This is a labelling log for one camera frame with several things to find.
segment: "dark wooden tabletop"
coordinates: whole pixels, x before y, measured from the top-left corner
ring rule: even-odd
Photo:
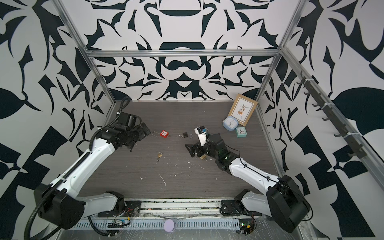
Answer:
[[[136,143],[132,152],[126,147],[119,148],[88,179],[80,196],[102,194],[107,190],[136,199],[233,198],[243,189],[258,193],[245,181],[219,170],[215,159],[191,158],[184,146],[199,141],[194,128],[204,125],[210,133],[221,133],[225,143],[239,150],[248,163],[276,175],[256,113],[246,126],[246,137],[237,137],[235,131],[223,127],[222,121],[232,104],[131,102],[123,112],[140,116],[151,131],[165,130],[171,137],[147,136]],[[193,138],[178,138],[184,132],[193,134]],[[163,155],[157,161],[159,152]]]

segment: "wooden picture frame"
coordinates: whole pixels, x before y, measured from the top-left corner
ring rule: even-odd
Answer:
[[[232,116],[239,121],[243,126],[247,124],[253,111],[257,106],[257,102],[246,96],[238,94],[235,101],[233,102],[232,108],[229,111],[228,116]]]

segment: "purple round object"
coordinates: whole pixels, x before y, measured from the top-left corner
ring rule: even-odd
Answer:
[[[171,219],[167,219],[164,223],[164,230],[167,232],[173,232],[176,226],[175,223]]]

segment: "clock face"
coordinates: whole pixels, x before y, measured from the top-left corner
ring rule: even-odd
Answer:
[[[238,134],[245,134],[246,133],[244,127],[238,127],[236,130],[237,130]]]
[[[224,123],[225,123],[228,127],[231,127],[231,128],[234,128],[234,127],[237,125],[235,119],[233,119],[233,118],[227,118],[227,119],[224,121]]]

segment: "patterned wallpaper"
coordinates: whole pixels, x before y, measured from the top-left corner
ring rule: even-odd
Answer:
[[[380,0],[310,0],[288,47],[383,158]],[[285,60],[260,100],[280,164],[313,208],[320,240],[383,239],[384,192]]]
[[[0,72],[0,239],[23,239],[33,190],[88,148],[111,104],[47,0],[0,0]]]
[[[298,0],[66,0],[90,50],[261,49],[280,43]],[[256,95],[271,58],[98,58],[116,99]]]

